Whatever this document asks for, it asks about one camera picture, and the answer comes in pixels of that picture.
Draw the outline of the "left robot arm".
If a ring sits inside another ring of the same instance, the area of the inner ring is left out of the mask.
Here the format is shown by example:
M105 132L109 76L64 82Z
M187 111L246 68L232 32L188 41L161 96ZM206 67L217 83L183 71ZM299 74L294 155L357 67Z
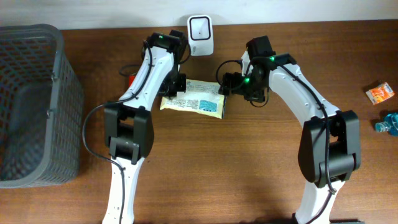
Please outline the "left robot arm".
M154 32L144 42L134 81L117 102L104 106L105 145L113 174L103 223L134 223L138 176L154 143L152 106L157 96L185 92L186 76L179 68L187 46L184 32Z

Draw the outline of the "yellow snack bag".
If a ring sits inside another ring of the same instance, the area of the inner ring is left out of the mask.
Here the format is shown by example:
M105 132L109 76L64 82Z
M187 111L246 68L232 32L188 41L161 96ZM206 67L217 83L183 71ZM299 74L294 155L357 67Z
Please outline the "yellow snack bag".
M189 111L223 119L226 97L218 93L219 88L217 82L187 79L186 91L171 98L163 97L160 110Z

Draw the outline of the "white barcode scanner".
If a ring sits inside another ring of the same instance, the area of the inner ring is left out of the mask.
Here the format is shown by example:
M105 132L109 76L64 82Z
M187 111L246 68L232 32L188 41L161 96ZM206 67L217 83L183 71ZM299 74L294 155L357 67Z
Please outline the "white barcode scanner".
M207 56L214 52L213 23L210 16L195 15L187 19L191 56Z

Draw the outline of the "red snack bag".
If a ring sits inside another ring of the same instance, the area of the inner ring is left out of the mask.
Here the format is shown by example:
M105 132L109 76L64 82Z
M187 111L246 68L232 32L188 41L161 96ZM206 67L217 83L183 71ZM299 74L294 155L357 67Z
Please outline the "red snack bag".
M131 86L135 80L136 76L135 75L130 75L129 76L129 86Z

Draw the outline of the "orange tissue pack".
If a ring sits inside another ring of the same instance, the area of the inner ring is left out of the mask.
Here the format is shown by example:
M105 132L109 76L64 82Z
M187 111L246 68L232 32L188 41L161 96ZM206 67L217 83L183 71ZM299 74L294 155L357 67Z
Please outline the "orange tissue pack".
M383 101L392 98L395 95L393 89L387 82L381 83L375 88L372 88L366 92L366 96L369 98L372 104L376 105Z

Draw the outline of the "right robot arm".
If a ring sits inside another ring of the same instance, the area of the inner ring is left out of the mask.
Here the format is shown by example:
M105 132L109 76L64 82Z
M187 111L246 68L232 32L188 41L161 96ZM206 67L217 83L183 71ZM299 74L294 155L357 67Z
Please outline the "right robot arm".
M361 165L358 115L326 100L305 78L293 56L277 54L266 35L248 41L237 63L241 72L216 79L219 94L241 95L261 108L273 91L302 127L298 165L305 187L291 223L329 223L338 192Z

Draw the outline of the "blue mouthwash bottle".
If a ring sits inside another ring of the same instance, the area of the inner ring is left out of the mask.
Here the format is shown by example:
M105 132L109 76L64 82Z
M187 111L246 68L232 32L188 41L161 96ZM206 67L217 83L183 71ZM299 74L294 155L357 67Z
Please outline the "blue mouthwash bottle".
M385 116L384 120L374 125L376 132L388 132L392 136L397 136L397 113Z

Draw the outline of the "grey plastic mesh basket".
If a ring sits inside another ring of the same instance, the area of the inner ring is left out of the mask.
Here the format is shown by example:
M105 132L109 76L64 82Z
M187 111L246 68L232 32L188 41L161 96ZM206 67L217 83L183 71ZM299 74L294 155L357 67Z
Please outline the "grey plastic mesh basket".
M1 28L1 187L62 185L80 166L84 92L54 26Z

